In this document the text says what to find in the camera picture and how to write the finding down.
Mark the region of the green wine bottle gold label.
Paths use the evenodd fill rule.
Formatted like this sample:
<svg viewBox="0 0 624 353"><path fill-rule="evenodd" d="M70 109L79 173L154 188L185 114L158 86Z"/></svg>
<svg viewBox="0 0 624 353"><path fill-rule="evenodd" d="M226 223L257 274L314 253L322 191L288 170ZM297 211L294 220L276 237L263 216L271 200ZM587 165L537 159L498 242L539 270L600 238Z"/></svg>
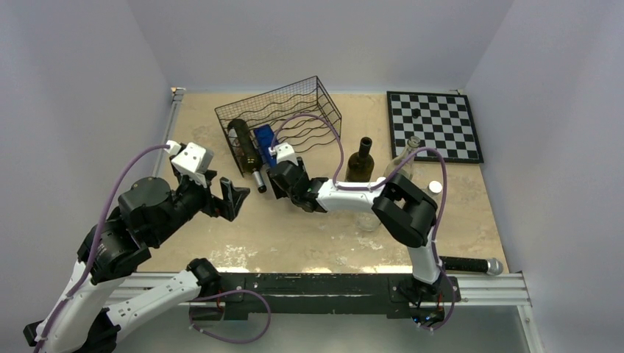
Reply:
<svg viewBox="0 0 624 353"><path fill-rule="evenodd" d="M235 118L227 125L227 132L241 170L252 176L259 193L265 193L267 186L261 175L263 161L252 142L247 123Z"/></svg>

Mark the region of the blue square glass bottle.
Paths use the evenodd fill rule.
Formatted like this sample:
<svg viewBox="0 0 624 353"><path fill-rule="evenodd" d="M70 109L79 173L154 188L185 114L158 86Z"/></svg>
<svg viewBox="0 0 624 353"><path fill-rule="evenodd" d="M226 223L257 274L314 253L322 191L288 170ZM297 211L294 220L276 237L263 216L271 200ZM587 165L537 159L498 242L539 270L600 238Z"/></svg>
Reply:
<svg viewBox="0 0 624 353"><path fill-rule="evenodd" d="M274 156L269 152L274 137L274 132L268 124L261 125L253 129L258 149L263 161L271 168L276 166L277 162Z"/></svg>

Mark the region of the dark brown wine bottle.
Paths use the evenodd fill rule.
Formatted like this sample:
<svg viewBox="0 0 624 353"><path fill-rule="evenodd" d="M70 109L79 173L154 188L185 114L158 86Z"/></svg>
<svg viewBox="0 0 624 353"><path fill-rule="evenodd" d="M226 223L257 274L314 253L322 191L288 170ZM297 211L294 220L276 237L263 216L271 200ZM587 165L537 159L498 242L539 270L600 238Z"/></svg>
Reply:
<svg viewBox="0 0 624 353"><path fill-rule="evenodd" d="M353 153L347 162L345 179L347 182L369 182L375 167L375 161L370 154L372 139L363 137L360 140L357 152Z"/></svg>

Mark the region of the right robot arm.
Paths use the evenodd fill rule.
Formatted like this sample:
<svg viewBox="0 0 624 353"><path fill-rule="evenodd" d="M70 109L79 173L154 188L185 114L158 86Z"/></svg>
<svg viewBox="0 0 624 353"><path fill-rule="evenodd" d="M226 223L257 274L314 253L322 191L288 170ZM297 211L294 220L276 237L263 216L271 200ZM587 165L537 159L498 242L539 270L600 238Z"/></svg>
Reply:
<svg viewBox="0 0 624 353"><path fill-rule="evenodd" d="M375 216L393 239L406 246L415 294L431 299L441 291L442 261L433 241L442 206L406 176L395 174L376 183L310 178L300 158L280 161L268 176L278 199L287 198L307 213L353 211Z"/></svg>

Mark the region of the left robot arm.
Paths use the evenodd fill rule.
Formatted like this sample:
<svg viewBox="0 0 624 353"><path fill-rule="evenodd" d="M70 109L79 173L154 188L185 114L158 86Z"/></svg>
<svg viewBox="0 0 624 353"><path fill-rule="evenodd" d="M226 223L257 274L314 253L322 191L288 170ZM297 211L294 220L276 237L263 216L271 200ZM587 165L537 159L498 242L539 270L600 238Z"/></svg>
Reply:
<svg viewBox="0 0 624 353"><path fill-rule="evenodd" d="M221 196L209 185L179 178L176 189L159 177L139 179L107 206L86 235L61 297L42 321L28 324L24 336L36 352L111 352L140 325L172 307L221 290L221 276L205 258L192 260L168 282L118 304L112 293L138 266L196 214L234 220L248 188L220 179Z"/></svg>

